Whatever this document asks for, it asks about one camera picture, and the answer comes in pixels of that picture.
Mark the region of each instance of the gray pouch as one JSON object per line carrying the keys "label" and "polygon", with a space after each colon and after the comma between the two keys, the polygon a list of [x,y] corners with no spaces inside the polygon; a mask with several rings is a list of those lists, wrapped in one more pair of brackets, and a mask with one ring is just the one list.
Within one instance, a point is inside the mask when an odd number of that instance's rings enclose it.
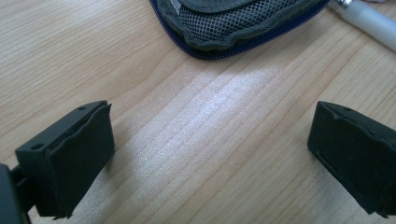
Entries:
{"label": "gray pouch", "polygon": [[187,53],[219,59],[301,25],[329,0],[150,0],[163,28]]}

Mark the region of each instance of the light wood surface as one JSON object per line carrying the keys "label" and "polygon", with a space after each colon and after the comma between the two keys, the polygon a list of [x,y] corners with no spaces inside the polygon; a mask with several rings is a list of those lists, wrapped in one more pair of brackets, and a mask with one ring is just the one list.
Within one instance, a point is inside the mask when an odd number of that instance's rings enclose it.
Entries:
{"label": "light wood surface", "polygon": [[[396,18],[396,2],[372,4]],[[396,129],[396,54],[324,9],[205,62],[148,1],[0,1],[0,162],[92,101],[117,151],[69,219],[34,223],[395,223],[367,215],[306,146],[318,100]]]}

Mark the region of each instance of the zipper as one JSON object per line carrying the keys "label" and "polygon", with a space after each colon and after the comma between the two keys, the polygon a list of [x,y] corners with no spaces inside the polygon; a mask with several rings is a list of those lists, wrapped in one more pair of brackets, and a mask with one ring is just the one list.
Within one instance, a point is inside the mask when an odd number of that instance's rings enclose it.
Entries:
{"label": "zipper", "polygon": [[258,35],[256,37],[251,38],[247,43],[238,45],[231,49],[225,50],[216,50],[216,51],[200,51],[198,49],[193,49],[189,45],[184,42],[183,38],[179,36],[165,21],[163,15],[161,15],[157,0],[149,0],[152,7],[154,8],[155,14],[158,17],[163,29],[166,33],[171,37],[171,39],[178,45],[183,51],[190,54],[190,56],[201,59],[201,60],[218,60],[224,59],[236,54],[245,52],[250,49],[254,49],[262,44],[265,44],[299,26],[306,23],[307,21],[311,20],[315,17],[323,8],[327,6],[330,0],[321,0],[319,1],[314,7],[309,8],[305,11],[302,15],[300,15],[297,19],[292,22],[289,22],[287,25],[280,26],[275,28],[273,31],[266,33],[264,35]]}

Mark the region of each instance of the wood grain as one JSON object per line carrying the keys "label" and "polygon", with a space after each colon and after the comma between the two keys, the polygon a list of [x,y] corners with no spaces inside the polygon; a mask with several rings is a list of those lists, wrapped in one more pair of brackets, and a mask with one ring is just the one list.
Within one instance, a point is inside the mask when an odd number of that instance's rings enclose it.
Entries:
{"label": "wood grain", "polygon": [[[372,6],[396,18],[396,2]],[[318,100],[396,129],[396,54],[325,9],[249,52],[193,59],[148,1],[0,2],[0,161],[108,100],[117,152],[69,219],[34,223],[394,223],[308,152]]]}

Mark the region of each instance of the white cylinder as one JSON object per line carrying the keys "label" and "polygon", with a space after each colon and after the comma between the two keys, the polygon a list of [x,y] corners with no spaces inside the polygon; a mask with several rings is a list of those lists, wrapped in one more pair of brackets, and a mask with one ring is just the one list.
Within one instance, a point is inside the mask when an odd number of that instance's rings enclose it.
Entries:
{"label": "white cylinder", "polygon": [[396,51],[396,21],[393,19],[359,0],[351,2],[341,17]]}

